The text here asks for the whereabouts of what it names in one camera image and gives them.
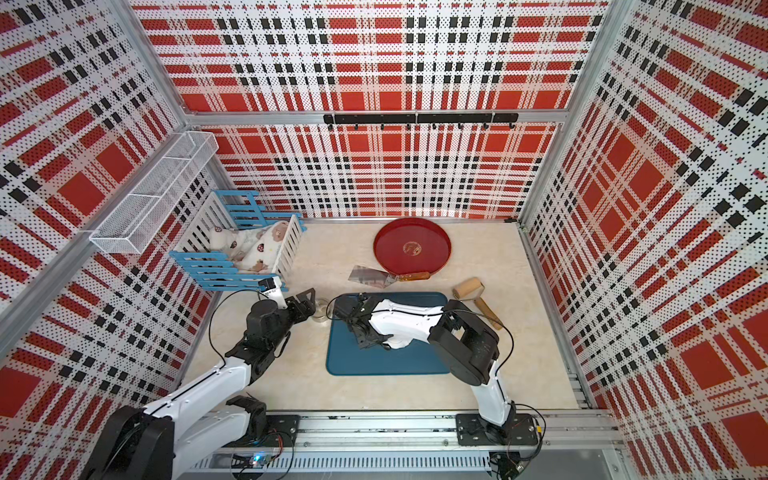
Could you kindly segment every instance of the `round red tray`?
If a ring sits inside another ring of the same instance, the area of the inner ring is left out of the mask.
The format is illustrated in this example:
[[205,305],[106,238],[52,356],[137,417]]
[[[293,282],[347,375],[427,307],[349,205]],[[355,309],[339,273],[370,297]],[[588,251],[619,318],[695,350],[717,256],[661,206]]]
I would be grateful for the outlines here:
[[373,254],[390,273],[440,270],[451,256],[451,240],[435,223],[423,218],[399,218],[376,234]]

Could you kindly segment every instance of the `wire mesh basket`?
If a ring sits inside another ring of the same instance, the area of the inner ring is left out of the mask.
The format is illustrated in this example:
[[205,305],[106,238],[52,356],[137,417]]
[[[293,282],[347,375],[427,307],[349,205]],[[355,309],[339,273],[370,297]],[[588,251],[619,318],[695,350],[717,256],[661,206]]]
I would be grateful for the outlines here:
[[217,148],[210,132],[182,133],[101,222],[91,242],[105,253],[143,253]]

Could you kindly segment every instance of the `perforated wall panel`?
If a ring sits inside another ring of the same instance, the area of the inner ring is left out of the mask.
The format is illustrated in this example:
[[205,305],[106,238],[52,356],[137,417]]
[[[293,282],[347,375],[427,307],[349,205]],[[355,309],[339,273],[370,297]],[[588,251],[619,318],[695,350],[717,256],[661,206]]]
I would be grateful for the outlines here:
[[0,7],[0,310],[177,126],[103,2]]
[[530,234],[653,478],[768,475],[768,2],[635,2]]
[[517,217],[555,124],[211,125],[238,188],[309,217]]
[[608,2],[131,4],[192,111],[391,111],[564,108]]
[[0,478],[77,478],[103,422],[176,389],[210,303],[172,250],[205,172],[147,251],[95,254],[0,363]]

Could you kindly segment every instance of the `blue mat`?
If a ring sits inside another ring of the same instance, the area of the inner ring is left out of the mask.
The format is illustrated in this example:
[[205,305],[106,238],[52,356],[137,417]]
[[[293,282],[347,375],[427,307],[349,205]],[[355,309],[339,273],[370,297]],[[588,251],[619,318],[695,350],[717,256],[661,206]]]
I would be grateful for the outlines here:
[[[357,303],[356,293],[340,296],[333,306],[333,317],[339,312],[349,312]],[[442,306],[448,302],[445,295],[437,292],[377,293],[382,299],[416,306]],[[401,349],[384,350],[381,346],[372,346],[361,350],[357,346],[355,334],[350,332],[346,323],[333,320],[328,341],[326,369],[331,375],[434,375],[448,373],[434,348],[428,343],[413,340]]]

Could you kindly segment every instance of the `wooden rolling pin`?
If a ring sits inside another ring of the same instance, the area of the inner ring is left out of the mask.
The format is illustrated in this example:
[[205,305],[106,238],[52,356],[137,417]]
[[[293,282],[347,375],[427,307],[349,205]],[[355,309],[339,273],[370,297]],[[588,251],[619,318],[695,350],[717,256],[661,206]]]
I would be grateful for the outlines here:
[[[453,287],[453,297],[457,300],[474,300],[475,306],[478,307],[480,312],[489,317],[488,320],[491,322],[491,325],[493,325],[493,328],[501,330],[503,328],[501,319],[493,313],[491,307],[480,297],[483,291],[485,291],[485,285],[482,284],[478,277],[474,276]],[[474,298],[469,298],[469,294],[473,292],[477,292],[476,295]]]

